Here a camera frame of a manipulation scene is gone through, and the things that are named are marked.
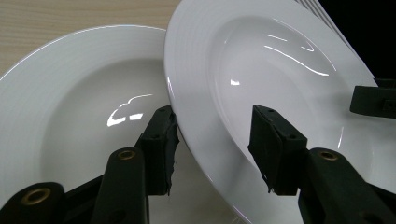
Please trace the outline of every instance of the white plate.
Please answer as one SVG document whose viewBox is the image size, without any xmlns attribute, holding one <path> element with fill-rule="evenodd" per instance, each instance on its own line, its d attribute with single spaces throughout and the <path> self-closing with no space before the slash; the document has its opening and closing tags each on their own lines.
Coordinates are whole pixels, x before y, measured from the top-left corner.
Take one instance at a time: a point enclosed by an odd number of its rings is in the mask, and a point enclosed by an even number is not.
<svg viewBox="0 0 396 224">
<path fill-rule="evenodd" d="M 169 105 L 165 30 L 114 25 L 56 39 L 0 81 L 0 207 L 17 191 L 55 181 L 66 191 L 102 175 L 132 147 L 154 111 Z M 150 197 L 151 223 L 231 223 L 183 139 L 170 197 Z"/>
<path fill-rule="evenodd" d="M 294 1 L 183 0 L 164 61 L 187 145 L 246 222 L 302 222 L 297 197 L 268 194 L 248 152 L 253 105 L 281 113 L 308 148 L 340 151 L 367 181 L 396 191 L 395 120 L 348 110 L 356 85 L 375 85 L 372 74 Z"/>
</svg>

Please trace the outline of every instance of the wood grain surface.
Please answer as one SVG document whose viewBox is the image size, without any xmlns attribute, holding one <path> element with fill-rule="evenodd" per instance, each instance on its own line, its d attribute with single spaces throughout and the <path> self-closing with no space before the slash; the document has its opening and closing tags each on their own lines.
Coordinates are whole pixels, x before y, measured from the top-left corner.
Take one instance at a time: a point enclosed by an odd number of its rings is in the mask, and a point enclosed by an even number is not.
<svg viewBox="0 0 396 224">
<path fill-rule="evenodd" d="M 34 49 L 78 30 L 138 24 L 166 29 L 180 0 L 1 0 L 0 76 Z"/>
</svg>

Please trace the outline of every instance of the stacked plate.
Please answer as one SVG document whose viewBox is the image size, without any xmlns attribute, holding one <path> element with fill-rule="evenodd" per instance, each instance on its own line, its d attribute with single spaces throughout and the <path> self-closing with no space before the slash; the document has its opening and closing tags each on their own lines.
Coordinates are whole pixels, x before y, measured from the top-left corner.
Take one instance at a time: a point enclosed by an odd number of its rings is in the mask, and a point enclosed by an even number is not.
<svg viewBox="0 0 396 224">
<path fill-rule="evenodd" d="M 253 105 L 396 192 L 396 123 L 350 113 L 356 85 L 375 85 L 364 63 L 290 0 L 183 0 L 167 32 L 60 37 L 0 79 L 0 205 L 37 182 L 70 190 L 101 175 L 169 104 L 183 138 L 170 198 L 150 197 L 152 223 L 302 223 L 297 197 L 268 194 L 248 153 Z"/>
</svg>

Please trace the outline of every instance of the black plastic mount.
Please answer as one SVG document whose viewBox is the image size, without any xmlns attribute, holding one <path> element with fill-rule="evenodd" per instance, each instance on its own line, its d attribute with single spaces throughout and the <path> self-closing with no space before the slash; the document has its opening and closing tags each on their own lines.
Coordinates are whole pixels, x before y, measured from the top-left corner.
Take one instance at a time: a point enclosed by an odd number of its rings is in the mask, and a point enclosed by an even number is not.
<svg viewBox="0 0 396 224">
<path fill-rule="evenodd" d="M 307 139 L 274 109 L 254 105 L 248 150 L 277 195 L 295 195 Z"/>
<path fill-rule="evenodd" d="M 296 195 L 304 223 L 396 223 L 396 195 L 366 183 L 347 159 L 307 139 L 274 109 L 254 105 L 248 149 L 269 189 Z"/>
<path fill-rule="evenodd" d="M 114 151 L 104 175 L 64 193 L 58 183 L 20 190 L 0 210 L 1 224 L 149 223 L 149 195 L 172 186 L 179 140 L 171 106 L 159 108 L 134 147 Z"/>
<path fill-rule="evenodd" d="M 396 80 L 375 79 L 378 87 L 356 86 L 349 110 L 365 116 L 396 119 Z"/>
</svg>

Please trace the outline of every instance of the brass insert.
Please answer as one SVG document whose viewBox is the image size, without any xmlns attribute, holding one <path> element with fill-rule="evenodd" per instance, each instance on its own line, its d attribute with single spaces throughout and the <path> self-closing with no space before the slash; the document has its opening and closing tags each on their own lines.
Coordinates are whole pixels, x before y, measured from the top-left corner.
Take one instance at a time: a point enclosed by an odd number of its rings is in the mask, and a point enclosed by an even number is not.
<svg viewBox="0 0 396 224">
<path fill-rule="evenodd" d="M 136 153 L 132 150 L 124 150 L 119 153 L 119 159 L 123 161 L 130 160 L 136 155 Z"/>
<path fill-rule="evenodd" d="M 42 203 L 50 196 L 50 189 L 32 189 L 23 196 L 21 203 L 23 205 L 35 205 Z"/>
<path fill-rule="evenodd" d="M 338 156 L 337 155 L 335 155 L 335 154 L 333 154 L 331 152 L 328 152 L 328 151 L 320 151 L 318 154 L 319 154 L 319 156 L 321 158 L 323 158 L 323 159 L 325 159 L 327 161 L 336 161 L 336 160 L 338 160 Z"/>
</svg>

